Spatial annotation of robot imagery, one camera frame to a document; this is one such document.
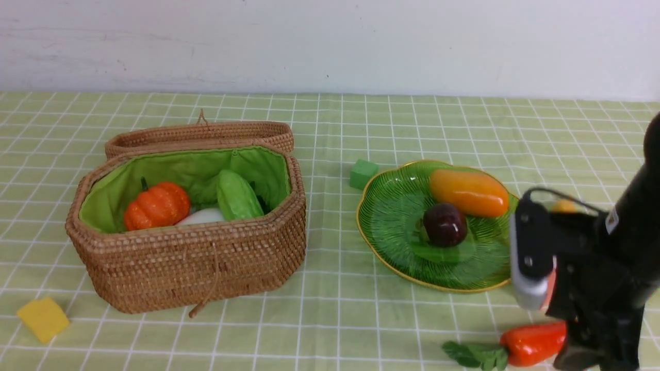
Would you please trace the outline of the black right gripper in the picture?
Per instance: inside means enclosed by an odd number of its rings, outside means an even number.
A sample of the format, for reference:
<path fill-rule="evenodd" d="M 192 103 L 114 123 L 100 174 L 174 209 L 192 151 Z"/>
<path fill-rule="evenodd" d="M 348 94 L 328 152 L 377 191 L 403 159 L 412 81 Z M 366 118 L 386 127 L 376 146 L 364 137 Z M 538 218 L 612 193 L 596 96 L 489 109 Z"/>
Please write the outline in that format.
<path fill-rule="evenodd" d="M 548 314 L 565 319 L 559 370 L 638 370 L 646 301 L 658 288 L 658 220 L 638 213 L 551 213 L 558 232 Z"/>

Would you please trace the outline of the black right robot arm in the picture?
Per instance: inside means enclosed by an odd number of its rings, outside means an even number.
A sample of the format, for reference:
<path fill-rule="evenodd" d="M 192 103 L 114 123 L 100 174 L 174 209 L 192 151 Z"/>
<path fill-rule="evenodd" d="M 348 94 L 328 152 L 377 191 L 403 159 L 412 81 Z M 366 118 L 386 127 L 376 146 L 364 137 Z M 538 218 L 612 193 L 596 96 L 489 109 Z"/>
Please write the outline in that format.
<path fill-rule="evenodd" d="M 642 164 L 615 206 L 588 224 L 582 251 L 556 257 L 547 314 L 563 318 L 558 370 L 638 370 L 645 305 L 658 289 L 658 116 Z"/>

